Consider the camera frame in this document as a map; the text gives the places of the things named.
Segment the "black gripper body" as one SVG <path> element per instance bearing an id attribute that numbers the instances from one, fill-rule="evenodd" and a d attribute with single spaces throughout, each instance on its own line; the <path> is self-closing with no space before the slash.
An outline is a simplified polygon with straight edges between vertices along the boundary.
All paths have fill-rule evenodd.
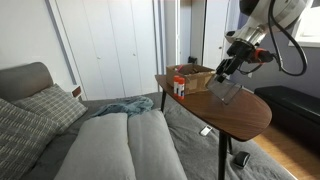
<path id="1" fill-rule="evenodd" d="M 223 75 L 228 69 L 236 70 L 243 61 L 249 58 L 254 50 L 255 47 L 250 43 L 234 41 L 227 50 L 229 59 L 224 59 L 220 63 L 216 69 L 216 73 L 218 75 Z"/>

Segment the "robot arm white and silver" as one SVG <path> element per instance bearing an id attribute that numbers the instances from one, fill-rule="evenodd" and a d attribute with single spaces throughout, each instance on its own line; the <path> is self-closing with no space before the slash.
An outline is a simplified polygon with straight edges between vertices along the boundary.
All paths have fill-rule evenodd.
<path id="1" fill-rule="evenodd" d="M 222 83 L 228 75 L 238 70 L 249 74 L 273 59 L 279 70 L 290 76 L 301 76 L 307 70 L 307 58 L 297 41 L 287 32 L 311 4 L 310 0 L 240 0 L 240 11 L 248 16 L 239 30 L 229 31 L 225 38 L 231 43 L 224 59 L 216 69 L 215 80 Z M 281 31 L 295 46 L 302 60 L 302 70 L 291 73 L 283 67 L 282 58 L 274 38 Z"/>

